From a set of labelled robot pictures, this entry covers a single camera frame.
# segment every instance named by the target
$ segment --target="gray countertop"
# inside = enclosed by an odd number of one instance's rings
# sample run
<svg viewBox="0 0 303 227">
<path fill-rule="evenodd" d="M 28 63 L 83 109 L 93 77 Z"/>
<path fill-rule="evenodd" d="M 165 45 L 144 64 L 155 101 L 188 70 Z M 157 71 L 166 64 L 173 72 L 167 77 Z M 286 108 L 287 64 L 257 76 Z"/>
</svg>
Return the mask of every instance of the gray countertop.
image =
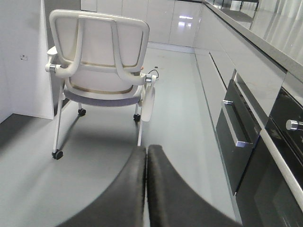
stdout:
<svg viewBox="0 0 303 227">
<path fill-rule="evenodd" d="M 256 3 L 209 0 L 203 3 L 283 68 L 303 81 L 303 19 L 259 9 Z"/>
</svg>

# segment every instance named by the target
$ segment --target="oven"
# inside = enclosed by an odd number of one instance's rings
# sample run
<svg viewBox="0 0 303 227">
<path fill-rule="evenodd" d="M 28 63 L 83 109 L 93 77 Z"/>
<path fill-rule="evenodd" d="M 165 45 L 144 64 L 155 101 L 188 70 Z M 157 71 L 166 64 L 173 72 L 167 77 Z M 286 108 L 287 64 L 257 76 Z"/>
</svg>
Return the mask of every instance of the oven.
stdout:
<svg viewBox="0 0 303 227">
<path fill-rule="evenodd" d="M 245 227 L 303 226 L 302 97 L 303 83 L 287 75 L 236 196 Z"/>
<path fill-rule="evenodd" d="M 216 126 L 218 143 L 233 194 L 238 190 L 261 130 L 244 98 L 243 89 L 236 81 L 235 78 L 230 80 Z"/>
</svg>

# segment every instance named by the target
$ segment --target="caster wheel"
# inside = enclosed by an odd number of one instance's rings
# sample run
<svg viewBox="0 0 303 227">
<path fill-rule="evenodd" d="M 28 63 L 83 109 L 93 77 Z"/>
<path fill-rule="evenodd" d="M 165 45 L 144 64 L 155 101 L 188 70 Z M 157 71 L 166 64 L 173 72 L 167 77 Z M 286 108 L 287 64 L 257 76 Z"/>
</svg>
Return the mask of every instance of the caster wheel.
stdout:
<svg viewBox="0 0 303 227">
<path fill-rule="evenodd" d="M 63 157 L 63 151 L 57 149 L 55 153 L 52 153 L 53 159 L 59 160 Z"/>
<path fill-rule="evenodd" d="M 86 114 L 86 110 L 85 109 L 80 109 L 80 110 L 78 110 L 78 114 L 79 114 L 80 117 L 82 117 Z"/>
<path fill-rule="evenodd" d="M 141 118 L 141 116 L 139 114 L 134 114 L 134 121 L 135 122 L 139 122 L 140 118 Z"/>
</svg>

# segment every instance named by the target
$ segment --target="cable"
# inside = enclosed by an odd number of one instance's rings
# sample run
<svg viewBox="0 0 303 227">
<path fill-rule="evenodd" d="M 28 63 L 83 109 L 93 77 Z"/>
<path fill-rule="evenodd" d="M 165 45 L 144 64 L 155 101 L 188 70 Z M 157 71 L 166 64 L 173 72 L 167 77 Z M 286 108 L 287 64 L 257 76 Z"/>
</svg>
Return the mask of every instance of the cable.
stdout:
<svg viewBox="0 0 303 227">
<path fill-rule="evenodd" d="M 154 71 L 158 74 L 157 75 L 157 79 L 158 79 L 159 78 L 159 72 L 157 70 L 151 70 L 151 71 L 148 72 L 148 74 L 150 74 L 151 72 L 154 72 Z"/>
</svg>

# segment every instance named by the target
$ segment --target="oven handle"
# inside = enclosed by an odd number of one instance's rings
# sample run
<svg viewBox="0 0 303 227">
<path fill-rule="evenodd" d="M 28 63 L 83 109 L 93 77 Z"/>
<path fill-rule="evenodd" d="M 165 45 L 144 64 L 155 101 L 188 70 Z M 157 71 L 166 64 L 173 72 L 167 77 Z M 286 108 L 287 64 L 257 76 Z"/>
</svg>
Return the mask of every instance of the oven handle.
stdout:
<svg viewBox="0 0 303 227">
<path fill-rule="evenodd" d="M 221 102 L 221 105 L 222 105 L 222 110 L 223 110 L 225 119 L 226 119 L 227 124 L 228 124 L 228 128 L 229 128 L 229 130 L 230 130 L 230 132 L 232 134 L 232 139 L 233 139 L 233 141 L 235 143 L 235 146 L 239 147 L 239 148 L 247 148 L 249 146 L 252 147 L 253 146 L 252 143 L 247 142 L 247 141 L 241 141 L 241 140 L 238 139 L 238 136 L 236 134 L 236 131 L 235 131 L 234 127 L 233 127 L 232 121 L 231 121 L 231 119 L 230 119 L 230 117 L 228 115 L 227 109 L 226 109 L 226 105 L 232 105 L 233 106 L 233 102 L 232 101 L 228 101 L 228 100 L 223 100 Z"/>
</svg>

